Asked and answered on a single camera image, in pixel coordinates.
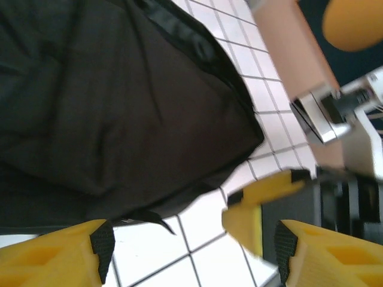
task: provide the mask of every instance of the black backpack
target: black backpack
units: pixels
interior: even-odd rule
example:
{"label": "black backpack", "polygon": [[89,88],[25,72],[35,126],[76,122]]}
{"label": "black backpack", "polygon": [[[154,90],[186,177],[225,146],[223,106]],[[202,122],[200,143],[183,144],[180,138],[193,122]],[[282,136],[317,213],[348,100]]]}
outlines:
{"label": "black backpack", "polygon": [[226,53],[169,0],[0,11],[1,234],[166,226],[264,140]]}

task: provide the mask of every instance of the black bag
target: black bag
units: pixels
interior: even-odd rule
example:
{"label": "black bag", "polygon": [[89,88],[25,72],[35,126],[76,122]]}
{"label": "black bag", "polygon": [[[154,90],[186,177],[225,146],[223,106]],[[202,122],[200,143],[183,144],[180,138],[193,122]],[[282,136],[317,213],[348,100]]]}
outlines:
{"label": "black bag", "polygon": [[228,56],[169,0],[0,11],[2,234],[164,224],[263,142]]}

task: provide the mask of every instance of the white tile floor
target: white tile floor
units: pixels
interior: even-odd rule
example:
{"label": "white tile floor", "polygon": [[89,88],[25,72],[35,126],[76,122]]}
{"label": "white tile floor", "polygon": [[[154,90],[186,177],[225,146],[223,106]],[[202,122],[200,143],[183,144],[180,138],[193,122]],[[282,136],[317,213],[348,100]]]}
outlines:
{"label": "white tile floor", "polygon": [[[116,228],[114,260],[105,286],[262,286],[275,267],[252,256],[225,234],[221,211],[227,196],[286,167],[307,167],[314,176],[315,159],[245,1],[173,1],[207,26],[233,60],[267,138],[219,190],[166,220],[176,236],[154,224]],[[2,236],[0,247],[30,238]]]}

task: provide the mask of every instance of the yellow plastic part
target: yellow plastic part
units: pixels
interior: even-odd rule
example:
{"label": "yellow plastic part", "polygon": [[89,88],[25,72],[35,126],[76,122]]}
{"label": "yellow plastic part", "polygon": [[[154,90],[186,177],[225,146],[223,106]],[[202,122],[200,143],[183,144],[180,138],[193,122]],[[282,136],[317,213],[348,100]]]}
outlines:
{"label": "yellow plastic part", "polygon": [[332,0],[323,16],[323,35],[340,50],[364,50],[383,40],[382,12],[382,0]]}
{"label": "yellow plastic part", "polygon": [[104,219],[0,249],[0,287],[98,287],[99,259],[90,235]]}
{"label": "yellow plastic part", "polygon": [[263,256],[261,204],[293,194],[305,185],[292,183],[291,171],[284,170],[243,189],[242,201],[222,212],[223,228],[254,255]]}
{"label": "yellow plastic part", "polygon": [[383,286],[383,246],[299,221],[282,222],[298,237],[286,287]]}

